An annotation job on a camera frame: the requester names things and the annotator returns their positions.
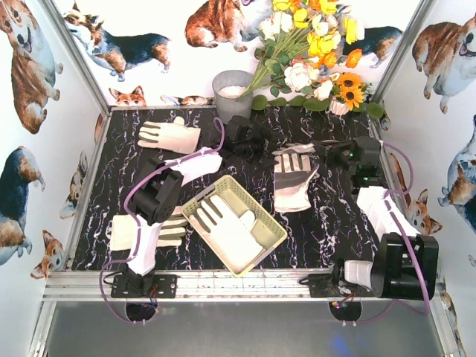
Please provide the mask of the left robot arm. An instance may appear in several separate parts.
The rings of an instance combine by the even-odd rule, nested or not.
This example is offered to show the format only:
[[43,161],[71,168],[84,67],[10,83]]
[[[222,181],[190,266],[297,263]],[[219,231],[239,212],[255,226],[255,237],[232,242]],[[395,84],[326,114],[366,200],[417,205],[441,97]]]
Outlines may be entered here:
[[202,147],[189,155],[169,161],[151,158],[142,169],[139,181],[127,195],[123,207],[137,224],[136,237],[132,241],[131,252],[124,261],[126,270],[123,275],[132,284],[145,283],[148,275],[155,270],[155,250],[158,233],[173,213],[181,188],[186,183],[202,177],[198,173],[188,176],[178,170],[191,160],[194,167],[203,162],[202,158],[215,158],[225,142],[225,126],[220,118],[215,117],[213,124],[220,132],[219,145],[215,148]]

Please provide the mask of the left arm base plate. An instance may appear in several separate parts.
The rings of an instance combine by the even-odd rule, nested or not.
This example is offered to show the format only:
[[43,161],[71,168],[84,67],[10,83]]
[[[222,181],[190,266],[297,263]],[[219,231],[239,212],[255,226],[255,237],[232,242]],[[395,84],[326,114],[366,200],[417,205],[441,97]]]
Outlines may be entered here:
[[154,274],[138,280],[136,284],[123,274],[114,278],[112,298],[174,298],[178,277],[174,274]]

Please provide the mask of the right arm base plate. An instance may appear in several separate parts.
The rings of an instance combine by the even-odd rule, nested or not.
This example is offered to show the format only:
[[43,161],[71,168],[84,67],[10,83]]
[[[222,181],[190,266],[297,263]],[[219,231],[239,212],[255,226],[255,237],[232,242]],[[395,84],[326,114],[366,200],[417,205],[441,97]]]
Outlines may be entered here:
[[362,286],[339,280],[335,283],[330,275],[311,274],[308,276],[309,294],[313,298],[344,298],[354,294],[357,298],[373,297],[373,293]]

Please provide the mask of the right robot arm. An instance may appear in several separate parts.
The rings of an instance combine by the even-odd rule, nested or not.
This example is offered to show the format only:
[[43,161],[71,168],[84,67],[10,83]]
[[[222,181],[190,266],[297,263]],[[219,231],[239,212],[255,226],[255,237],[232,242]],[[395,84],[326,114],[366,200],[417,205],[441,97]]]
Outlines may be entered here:
[[398,209],[379,181],[379,159],[387,143],[368,136],[349,141],[316,141],[316,153],[328,167],[340,167],[350,178],[356,204],[379,240],[371,261],[341,259],[335,279],[361,286],[377,298],[429,301],[434,296],[439,245],[421,234]]

